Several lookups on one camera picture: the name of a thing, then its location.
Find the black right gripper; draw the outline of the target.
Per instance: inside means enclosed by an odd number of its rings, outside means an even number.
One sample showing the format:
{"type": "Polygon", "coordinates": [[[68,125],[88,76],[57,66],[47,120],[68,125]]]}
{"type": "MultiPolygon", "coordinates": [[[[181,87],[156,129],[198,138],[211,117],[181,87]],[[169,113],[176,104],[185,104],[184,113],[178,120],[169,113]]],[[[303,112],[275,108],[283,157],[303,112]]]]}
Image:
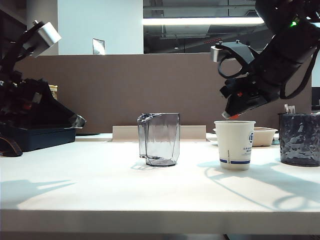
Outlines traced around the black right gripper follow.
{"type": "Polygon", "coordinates": [[[237,119],[240,114],[279,98],[279,86],[256,75],[228,78],[219,91],[228,99],[221,114],[225,119],[237,119]]]}

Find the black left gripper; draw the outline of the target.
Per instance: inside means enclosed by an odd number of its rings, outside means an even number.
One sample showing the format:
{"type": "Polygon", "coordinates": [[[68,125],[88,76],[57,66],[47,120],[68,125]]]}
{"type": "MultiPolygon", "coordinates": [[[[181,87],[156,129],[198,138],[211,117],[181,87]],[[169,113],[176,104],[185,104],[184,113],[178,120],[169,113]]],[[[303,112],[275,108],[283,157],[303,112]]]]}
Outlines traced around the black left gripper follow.
{"type": "Polygon", "coordinates": [[[82,129],[86,120],[53,98],[46,80],[0,80],[0,122],[39,128],[82,129]]]}

